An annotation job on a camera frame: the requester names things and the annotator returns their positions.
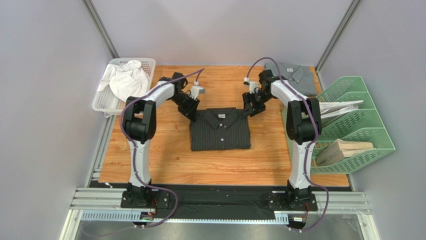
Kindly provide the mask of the dark pinstriped long sleeve shirt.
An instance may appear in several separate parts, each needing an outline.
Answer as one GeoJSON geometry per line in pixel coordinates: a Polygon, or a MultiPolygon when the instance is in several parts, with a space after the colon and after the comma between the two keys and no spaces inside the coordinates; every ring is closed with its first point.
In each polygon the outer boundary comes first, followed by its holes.
{"type": "Polygon", "coordinates": [[[193,152],[250,149],[251,135],[243,110],[235,107],[198,110],[189,125],[193,152]]]}

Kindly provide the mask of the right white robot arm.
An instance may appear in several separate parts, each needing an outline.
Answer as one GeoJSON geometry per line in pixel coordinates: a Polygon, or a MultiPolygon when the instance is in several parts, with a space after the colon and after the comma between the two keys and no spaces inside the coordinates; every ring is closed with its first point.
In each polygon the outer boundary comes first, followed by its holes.
{"type": "Polygon", "coordinates": [[[291,173],[283,202],[287,208],[305,207],[312,198],[311,160],[313,149],[322,131],[319,101],[294,89],[281,76],[263,70],[259,81],[244,78],[249,91],[243,93],[243,116],[253,117],[266,109],[266,102],[278,99],[286,106],[285,133],[292,141],[291,173]]]}

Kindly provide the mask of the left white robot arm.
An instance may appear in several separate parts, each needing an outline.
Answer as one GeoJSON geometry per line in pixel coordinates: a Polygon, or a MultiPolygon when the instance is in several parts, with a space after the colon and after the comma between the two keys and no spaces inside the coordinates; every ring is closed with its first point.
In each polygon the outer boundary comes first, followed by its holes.
{"type": "Polygon", "coordinates": [[[152,185],[150,173],[150,145],[157,130],[157,108],[166,101],[177,105],[178,112],[191,121],[196,120],[200,103],[198,97],[205,88],[195,80],[188,92],[188,77],[175,72],[172,77],[162,77],[141,97],[130,96],[120,114],[120,129],[131,150],[131,175],[122,194],[122,208],[153,208],[154,193],[162,188],[152,185]]]}

